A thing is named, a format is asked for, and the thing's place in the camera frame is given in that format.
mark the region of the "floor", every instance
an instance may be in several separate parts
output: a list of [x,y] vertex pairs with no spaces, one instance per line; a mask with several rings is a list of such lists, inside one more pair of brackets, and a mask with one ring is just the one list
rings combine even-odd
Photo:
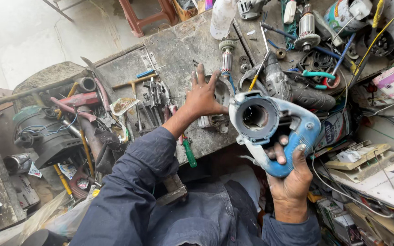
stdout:
[[[79,0],[60,0],[62,9]],[[157,0],[132,4],[139,18],[158,13]],[[88,0],[64,11],[71,23],[41,0],[0,0],[0,88],[13,90],[43,68],[63,61],[86,66],[140,41],[118,0]],[[144,27],[157,32],[158,21]]]

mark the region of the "navy blue sleeve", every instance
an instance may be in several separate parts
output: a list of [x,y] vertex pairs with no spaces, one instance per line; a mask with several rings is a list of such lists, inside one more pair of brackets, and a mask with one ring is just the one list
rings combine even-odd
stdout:
[[165,128],[137,138],[103,180],[72,246],[143,245],[150,213],[156,204],[151,194],[156,180],[177,172],[176,140]]
[[319,223],[314,215],[299,224],[277,221],[270,214],[263,217],[262,240],[270,246],[316,246],[320,237]]

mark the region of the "white plastic bottle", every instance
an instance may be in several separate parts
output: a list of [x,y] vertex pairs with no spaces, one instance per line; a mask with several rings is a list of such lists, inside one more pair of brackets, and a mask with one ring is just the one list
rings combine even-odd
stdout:
[[217,0],[212,8],[211,35],[221,40],[229,34],[236,14],[235,0]]

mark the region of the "red plastic stool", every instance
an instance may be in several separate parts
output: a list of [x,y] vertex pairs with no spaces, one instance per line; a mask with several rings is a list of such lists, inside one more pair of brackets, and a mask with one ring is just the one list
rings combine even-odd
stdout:
[[129,0],[119,0],[121,6],[123,7],[124,14],[126,15],[126,19],[129,22],[130,27],[132,28],[134,36],[138,38],[144,36],[141,28],[158,20],[166,19],[168,20],[170,25],[175,25],[178,23],[179,19],[177,17],[176,11],[174,10],[169,0],[158,1],[162,8],[161,12],[153,14],[144,19],[138,19],[135,15],[135,12],[133,11],[132,6],[129,3]]

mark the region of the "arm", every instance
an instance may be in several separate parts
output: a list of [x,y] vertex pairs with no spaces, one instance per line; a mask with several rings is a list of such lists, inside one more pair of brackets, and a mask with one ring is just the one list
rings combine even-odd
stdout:
[[[294,169],[286,178],[267,174],[275,206],[275,218],[266,215],[263,219],[262,239],[269,245],[312,246],[320,242],[317,219],[313,215],[308,216],[306,195],[313,174],[305,160],[305,148],[301,144],[294,150]],[[283,148],[275,144],[273,152],[276,156],[281,155]]]
[[214,98],[214,72],[205,82],[203,64],[192,73],[193,89],[187,92],[185,105],[163,126],[139,137],[103,180],[105,186],[92,201],[71,245],[118,246],[143,245],[150,213],[156,204],[151,194],[156,181],[177,172],[174,156],[176,139],[198,117],[226,113],[227,108]]

